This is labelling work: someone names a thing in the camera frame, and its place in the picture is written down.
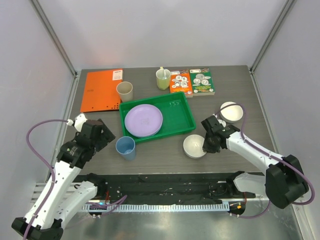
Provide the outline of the blue cup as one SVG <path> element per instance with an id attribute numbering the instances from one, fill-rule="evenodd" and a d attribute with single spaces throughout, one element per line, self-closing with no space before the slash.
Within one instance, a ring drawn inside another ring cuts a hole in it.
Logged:
<path id="1" fill-rule="evenodd" d="M 117 152 L 127 161 L 133 161 L 136 158 L 136 143 L 129 136 L 119 138 L 115 144 Z"/>

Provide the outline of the purple plate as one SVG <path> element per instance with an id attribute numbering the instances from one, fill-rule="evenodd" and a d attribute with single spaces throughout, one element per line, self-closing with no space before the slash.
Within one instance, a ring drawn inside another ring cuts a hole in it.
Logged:
<path id="1" fill-rule="evenodd" d="M 133 107 L 126 114 L 124 118 L 124 126 L 129 124 L 140 124 L 140 125 L 150 125 L 150 124 L 163 124 L 163 114 L 154 105 L 151 104 L 140 104 Z"/>

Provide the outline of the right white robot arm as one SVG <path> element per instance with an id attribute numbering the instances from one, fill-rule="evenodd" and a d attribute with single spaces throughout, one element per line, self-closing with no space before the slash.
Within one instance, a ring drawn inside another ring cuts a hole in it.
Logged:
<path id="1" fill-rule="evenodd" d="M 234 125 L 223 126 L 212 115 L 201 122 L 205 129 L 202 149 L 207 153 L 230 150 L 256 166 L 262 175 L 244 171 L 234 173 L 226 184 L 226 193 L 233 198 L 243 192 L 266 196 L 279 209 L 284 209 L 309 191 L 299 160 L 282 156 L 252 142 Z"/>

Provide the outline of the white bowl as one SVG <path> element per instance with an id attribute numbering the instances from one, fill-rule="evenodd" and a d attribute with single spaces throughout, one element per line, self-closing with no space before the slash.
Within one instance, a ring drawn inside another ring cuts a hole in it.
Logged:
<path id="1" fill-rule="evenodd" d="M 205 138 L 197 134 L 187 136 L 183 141 L 184 153 L 192 159 L 202 158 L 207 153 L 203 150 L 204 141 Z"/>
<path id="2" fill-rule="evenodd" d="M 227 123 L 236 123 L 240 121 L 244 115 L 243 109 L 239 105 L 235 105 L 235 102 L 224 102 L 220 111 L 221 118 Z"/>

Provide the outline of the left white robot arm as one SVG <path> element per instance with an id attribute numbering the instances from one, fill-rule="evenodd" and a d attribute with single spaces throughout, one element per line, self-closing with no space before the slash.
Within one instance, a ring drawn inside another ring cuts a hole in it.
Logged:
<path id="1" fill-rule="evenodd" d="M 112 142 L 115 135 L 101 119 L 90 120 L 84 114 L 65 123 L 76 129 L 74 138 L 60 147 L 55 164 L 47 165 L 51 176 L 32 208 L 25 216 L 15 218 L 11 225 L 24 240 L 61 239 L 66 225 L 82 206 L 106 195 L 106 180 L 89 173 L 77 189 L 65 197 L 85 164 Z"/>

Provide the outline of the blue plate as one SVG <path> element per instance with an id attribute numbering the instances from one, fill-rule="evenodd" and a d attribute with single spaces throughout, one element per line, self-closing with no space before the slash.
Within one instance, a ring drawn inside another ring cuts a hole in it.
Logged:
<path id="1" fill-rule="evenodd" d="M 149 137 L 155 135 L 162 127 L 162 124 L 128 124 L 126 130 L 133 136 L 138 138 Z"/>

